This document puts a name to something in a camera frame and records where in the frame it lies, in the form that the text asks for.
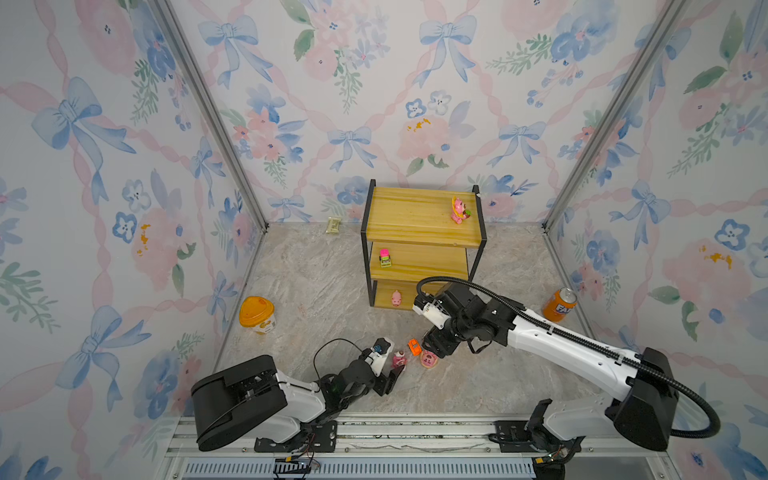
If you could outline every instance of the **wall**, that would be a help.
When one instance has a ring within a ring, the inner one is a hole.
[[[766,15],[691,3],[552,230],[598,337],[665,352],[720,413],[719,435],[671,444],[686,479],[768,478]],[[681,402],[678,428],[702,415]]]
[[[145,4],[3,2],[0,43],[0,478],[152,478],[257,231]]]
[[[360,221],[370,178],[543,220],[663,4],[171,3],[262,210],[321,222]]]

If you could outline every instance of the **black bracket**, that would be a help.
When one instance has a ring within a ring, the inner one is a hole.
[[[257,453],[297,452],[306,445],[307,439],[311,439],[312,444],[306,448],[307,451],[333,453],[336,451],[337,427],[338,422],[336,420],[331,420],[322,425],[311,425],[308,429],[303,429],[302,432],[295,434],[294,437],[284,443],[275,443],[270,439],[256,439],[253,451]]]

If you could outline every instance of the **toy car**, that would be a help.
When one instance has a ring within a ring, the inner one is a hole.
[[[411,349],[413,356],[419,356],[422,354],[422,346],[419,345],[419,342],[417,342],[416,339],[411,339],[411,341],[408,342],[408,348]]]
[[[382,268],[392,266],[392,261],[389,259],[389,250],[386,248],[379,250],[379,262],[381,262]]]

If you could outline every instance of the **shelf board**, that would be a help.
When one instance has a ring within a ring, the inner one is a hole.
[[[379,250],[389,249],[392,266],[382,268]],[[417,283],[428,276],[457,276],[467,280],[467,250],[462,247],[373,242],[371,278]]]
[[[451,220],[451,199],[461,198],[472,215],[461,225]],[[482,233],[472,192],[375,187],[368,241],[477,248]]]
[[[436,294],[445,283],[428,283],[424,285],[424,291]],[[392,293],[399,290],[402,294],[400,306],[392,305]],[[397,280],[379,280],[376,284],[376,308],[389,308],[393,310],[413,310],[413,300],[416,298],[416,284],[413,282],[399,282]]]

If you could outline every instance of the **wire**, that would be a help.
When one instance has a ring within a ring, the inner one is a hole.
[[[362,353],[362,349],[360,347],[358,347],[357,345],[355,345],[355,343],[350,341],[350,340],[342,339],[342,338],[328,340],[323,346],[321,346],[320,348],[317,349],[317,352],[315,352],[315,356],[312,358],[312,366],[315,367],[315,374],[317,375],[317,383],[318,383],[318,385],[320,383],[320,373],[317,371],[317,363],[315,363],[315,361],[317,360],[317,354],[320,353],[320,350],[324,349],[326,347],[326,345],[328,345],[329,343],[333,343],[333,342],[335,342],[337,340],[343,340],[344,342],[347,342],[351,346],[353,346],[356,349],[358,349],[360,351],[360,353]]]
[[[478,285],[477,283],[469,282],[467,280],[463,280],[460,278],[455,278],[453,276],[429,276],[416,284],[417,296],[422,300],[428,300],[430,297],[427,296],[424,292],[422,292],[422,286],[426,285],[427,283],[433,283],[433,282],[453,282],[453,283],[460,283],[462,285],[469,286],[479,291],[480,293],[484,293],[485,295],[490,296],[492,299],[495,299],[501,305],[504,305],[510,310],[512,310],[517,316],[520,316],[521,318],[526,319],[530,323],[533,323],[534,325],[542,329],[551,331],[553,335],[562,336],[574,343],[578,343],[579,345],[582,345],[591,350],[594,350],[595,352],[602,353],[609,359],[618,360],[620,358],[620,354],[616,353],[611,349],[608,349],[602,345],[598,345],[597,343],[593,343],[585,338],[582,338],[578,335],[573,334],[568,330],[560,329],[556,326],[552,326],[550,323],[547,323],[545,321],[539,320],[537,318],[534,318],[528,315],[526,312],[511,305],[504,297],[499,296],[496,293],[493,293],[491,290],[488,290],[487,288],[481,285]],[[624,358],[623,361],[625,364],[629,365],[630,367],[637,369],[637,371],[643,372],[646,375],[654,377],[656,380],[660,380],[661,382],[666,383],[672,389],[677,390],[678,392],[682,393],[683,395],[691,399],[694,403],[696,403],[699,407],[701,407],[701,409],[707,415],[707,418],[710,420],[710,424],[705,429],[701,429],[701,430],[672,429],[672,431],[670,432],[670,435],[672,435],[673,437],[681,437],[683,439],[708,439],[711,436],[715,436],[720,431],[720,417],[717,415],[717,412],[715,412],[712,406],[709,403],[707,403],[705,399],[699,396],[699,394],[697,394],[695,391],[686,387],[685,385],[678,382],[677,380],[664,375],[663,373],[657,371],[656,369],[644,365],[643,363],[636,362],[633,359],[628,359],[628,358]]]

